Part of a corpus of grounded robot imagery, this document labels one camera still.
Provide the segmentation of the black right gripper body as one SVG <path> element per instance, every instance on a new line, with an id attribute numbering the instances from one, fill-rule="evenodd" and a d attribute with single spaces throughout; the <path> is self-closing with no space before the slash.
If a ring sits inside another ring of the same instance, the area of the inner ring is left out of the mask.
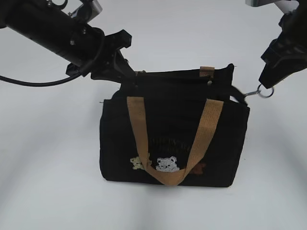
<path id="1" fill-rule="evenodd" d="M 285 67 L 298 72 L 307 68 L 307 2 L 297 0 L 295 9 L 285 8 L 278 25 L 280 35 L 271 41 L 261 56 L 270 69 Z"/>

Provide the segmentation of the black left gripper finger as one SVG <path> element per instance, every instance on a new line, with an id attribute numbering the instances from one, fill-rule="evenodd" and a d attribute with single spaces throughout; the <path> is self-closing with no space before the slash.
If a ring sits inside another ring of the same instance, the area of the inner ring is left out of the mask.
<path id="1" fill-rule="evenodd" d="M 115 70 L 118 83 L 132 83 L 136 81 L 136 72 L 130 67 L 120 50 L 115 55 Z"/>

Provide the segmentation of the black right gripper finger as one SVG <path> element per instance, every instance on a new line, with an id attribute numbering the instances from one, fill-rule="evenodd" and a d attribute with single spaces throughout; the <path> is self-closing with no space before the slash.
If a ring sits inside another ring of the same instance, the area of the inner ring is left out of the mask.
<path id="1" fill-rule="evenodd" d="M 261 59 L 265 62 L 265 66 L 260 75 L 259 82 L 265 88 L 271 88 L 295 73 L 297 55 L 262 55 Z"/>

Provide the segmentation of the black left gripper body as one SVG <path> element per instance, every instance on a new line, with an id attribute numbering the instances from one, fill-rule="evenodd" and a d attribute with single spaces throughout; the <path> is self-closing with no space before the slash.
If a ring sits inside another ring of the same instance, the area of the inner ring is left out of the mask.
<path id="1" fill-rule="evenodd" d="M 132 36 L 125 30 L 105 36 L 93 59 L 87 60 L 80 67 L 70 63 L 66 74 L 86 76 L 91 74 L 93 80 L 117 81 L 115 55 L 117 50 L 131 46 Z"/>

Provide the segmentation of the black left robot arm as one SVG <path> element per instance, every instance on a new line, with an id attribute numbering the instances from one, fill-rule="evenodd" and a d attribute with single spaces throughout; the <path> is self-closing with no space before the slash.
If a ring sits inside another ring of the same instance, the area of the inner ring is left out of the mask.
<path id="1" fill-rule="evenodd" d="M 34 83 L 2 76 L 1 81 L 28 86 L 50 87 L 90 74 L 93 80 L 117 83 L 134 81 L 136 74 L 121 53 L 131 46 L 132 36 L 125 30 L 105 35 L 89 22 L 102 12 L 96 0 L 83 0 L 72 13 L 51 0 L 2 0 L 0 27 L 10 28 L 70 62 L 67 78 Z"/>

